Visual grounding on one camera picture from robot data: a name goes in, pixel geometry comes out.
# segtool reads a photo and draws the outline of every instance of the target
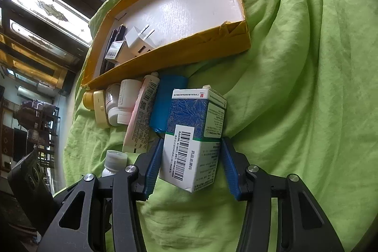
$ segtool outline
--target silver screw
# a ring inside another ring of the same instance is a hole
[[[258,171],[258,166],[256,165],[249,165],[248,166],[248,171],[252,173],[256,173]]]
[[[88,173],[86,175],[84,175],[84,180],[86,182],[90,182],[91,180],[93,180],[95,178],[95,176],[92,174],[92,173]]]
[[[137,169],[137,167],[135,167],[134,165],[129,165],[129,166],[127,166],[127,167],[125,168],[125,171],[126,171],[127,173],[133,173],[133,172],[135,172],[136,169]]]
[[[298,177],[297,174],[290,174],[289,180],[291,180],[292,182],[297,182],[297,181],[299,181],[299,177]]]

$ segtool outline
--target black phone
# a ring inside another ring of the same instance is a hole
[[[43,236],[59,208],[43,180],[37,150],[14,166],[8,174],[8,182],[22,210]]]

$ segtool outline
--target green cloth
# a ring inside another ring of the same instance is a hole
[[[92,34],[118,1],[99,9]],[[378,213],[378,0],[243,1],[251,49],[166,72],[190,77],[189,88],[210,84],[223,94],[223,135],[268,173],[298,174],[350,251]],[[99,176],[106,150],[121,150],[125,134],[124,127],[97,128],[83,93],[78,87],[64,151],[68,185],[87,172]],[[244,211],[221,164],[214,184],[199,192],[158,179],[139,204],[146,247],[154,252],[235,251]]]

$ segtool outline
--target tube cap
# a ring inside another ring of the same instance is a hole
[[[112,126],[119,126],[120,123],[117,122],[118,120],[118,113],[120,113],[120,110],[118,107],[113,107],[108,112],[108,120],[109,124]]]
[[[117,117],[117,122],[119,124],[128,125],[130,123],[131,115],[132,115],[132,112],[119,111],[118,117]]]
[[[127,154],[109,149],[106,151],[105,168],[118,172],[127,166]]]

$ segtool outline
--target open tray box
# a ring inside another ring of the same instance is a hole
[[[157,48],[99,76],[110,34],[121,24],[127,31],[149,24]],[[242,0],[120,0],[93,40],[81,86],[103,89],[152,71],[237,54],[250,45]]]

